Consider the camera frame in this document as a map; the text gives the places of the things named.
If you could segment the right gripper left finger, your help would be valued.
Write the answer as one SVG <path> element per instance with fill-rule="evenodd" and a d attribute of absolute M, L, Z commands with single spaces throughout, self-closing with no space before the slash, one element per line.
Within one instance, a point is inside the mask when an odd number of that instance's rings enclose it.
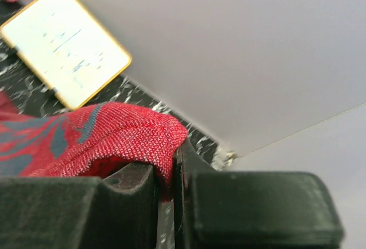
<path fill-rule="evenodd" d="M 150 165 L 98 177 L 1 178 L 2 248 L 155 248 L 159 188 Z"/>

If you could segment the red patterned pillowcase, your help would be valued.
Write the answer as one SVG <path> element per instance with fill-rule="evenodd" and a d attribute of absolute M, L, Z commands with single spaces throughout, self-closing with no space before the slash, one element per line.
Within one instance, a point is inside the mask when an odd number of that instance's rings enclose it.
<path fill-rule="evenodd" d="M 20 114 L 1 94 L 2 176 L 108 177 L 133 162 L 150 164 L 172 198 L 173 155 L 187 129 L 173 116 L 109 102 L 50 117 Z"/>

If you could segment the small yellow-framed whiteboard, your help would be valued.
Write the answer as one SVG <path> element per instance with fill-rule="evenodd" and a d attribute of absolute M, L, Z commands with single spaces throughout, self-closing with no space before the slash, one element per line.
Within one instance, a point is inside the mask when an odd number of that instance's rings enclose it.
<path fill-rule="evenodd" d="M 1 25 L 1 36 L 70 110 L 84 106 L 132 62 L 80 0 L 33 0 Z"/>

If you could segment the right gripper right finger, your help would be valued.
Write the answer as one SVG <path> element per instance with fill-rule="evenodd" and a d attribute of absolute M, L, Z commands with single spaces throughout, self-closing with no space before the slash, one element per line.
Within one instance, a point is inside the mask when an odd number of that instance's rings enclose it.
<path fill-rule="evenodd" d="M 340 248 L 344 228 L 308 172 L 215 170 L 185 141 L 174 158 L 176 248 Z"/>

